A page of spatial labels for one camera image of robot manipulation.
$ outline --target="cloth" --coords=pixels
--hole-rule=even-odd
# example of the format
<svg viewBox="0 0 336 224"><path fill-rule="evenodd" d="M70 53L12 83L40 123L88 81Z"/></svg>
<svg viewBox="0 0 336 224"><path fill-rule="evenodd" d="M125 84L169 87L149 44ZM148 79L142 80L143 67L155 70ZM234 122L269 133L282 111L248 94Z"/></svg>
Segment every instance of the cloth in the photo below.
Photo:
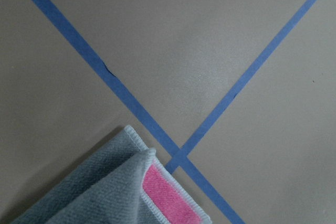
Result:
<svg viewBox="0 0 336 224"><path fill-rule="evenodd" d="M12 224L208 224L209 216L131 126Z"/></svg>

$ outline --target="pink fabric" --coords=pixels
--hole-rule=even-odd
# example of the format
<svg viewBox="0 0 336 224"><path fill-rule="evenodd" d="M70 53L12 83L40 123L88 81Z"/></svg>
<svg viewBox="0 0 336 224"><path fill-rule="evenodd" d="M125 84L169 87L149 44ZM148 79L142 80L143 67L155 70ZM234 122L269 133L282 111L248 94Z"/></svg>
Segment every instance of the pink fabric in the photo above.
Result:
<svg viewBox="0 0 336 224"><path fill-rule="evenodd" d="M147 171L142 187L171 224L201 223L201 218L154 165Z"/></svg>

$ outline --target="blue tape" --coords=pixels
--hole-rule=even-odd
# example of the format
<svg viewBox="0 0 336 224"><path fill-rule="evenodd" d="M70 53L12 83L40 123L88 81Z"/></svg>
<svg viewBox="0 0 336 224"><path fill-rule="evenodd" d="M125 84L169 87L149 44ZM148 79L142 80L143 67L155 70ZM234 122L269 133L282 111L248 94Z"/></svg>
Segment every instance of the blue tape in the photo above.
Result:
<svg viewBox="0 0 336 224"><path fill-rule="evenodd" d="M244 224L239 215L232 209L232 207L225 201L225 199L216 191L216 189L186 156L182 157L180 161L180 166L184 169L184 171L232 224Z"/></svg>
<svg viewBox="0 0 336 224"><path fill-rule="evenodd" d="M105 63L84 40L84 38L75 30L72 24L57 9L57 7L50 0L32 1L91 66L97 75L99 75L107 86L116 94L116 96L167 150L167 152L170 155L174 155L179 150L179 147L164 132L164 130L124 86L124 84L122 84L122 82L108 70Z"/></svg>
<svg viewBox="0 0 336 224"><path fill-rule="evenodd" d="M186 141L183 147L176 153L172 159L167 163L166 169L168 172L173 173L179 166L181 158L187 156L192 149L200 142L207 131L214 125L218 118L223 114L226 108L232 103L234 98L241 92L248 81L268 59L268 57L274 52L274 50L280 45L289 32L295 27L295 25L301 20L306 12L313 6L316 0L307 0L299 10L292 16L292 18L284 25L280 32L273 38L273 40L267 45L267 47L261 52L258 58L249 66L249 68L243 73L233 87L227 92L219 104L213 109L209 116L203 121L203 123L197 128L192 136Z"/></svg>

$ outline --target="towel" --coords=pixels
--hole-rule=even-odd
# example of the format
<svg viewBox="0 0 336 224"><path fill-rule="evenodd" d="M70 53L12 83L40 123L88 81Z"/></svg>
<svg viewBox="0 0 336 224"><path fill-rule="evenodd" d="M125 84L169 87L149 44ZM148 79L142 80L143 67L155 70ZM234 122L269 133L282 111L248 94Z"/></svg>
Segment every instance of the towel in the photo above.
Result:
<svg viewBox="0 0 336 224"><path fill-rule="evenodd" d="M131 126L12 224L209 224Z"/></svg>

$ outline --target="washcloth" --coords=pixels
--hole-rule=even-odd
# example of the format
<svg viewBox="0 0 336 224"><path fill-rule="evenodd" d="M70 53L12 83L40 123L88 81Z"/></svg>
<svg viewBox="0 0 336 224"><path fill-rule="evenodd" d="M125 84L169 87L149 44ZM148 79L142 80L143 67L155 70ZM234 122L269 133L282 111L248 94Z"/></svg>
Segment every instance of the washcloth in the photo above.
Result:
<svg viewBox="0 0 336 224"><path fill-rule="evenodd" d="M208 224L196 204L127 126L12 224Z"/></svg>

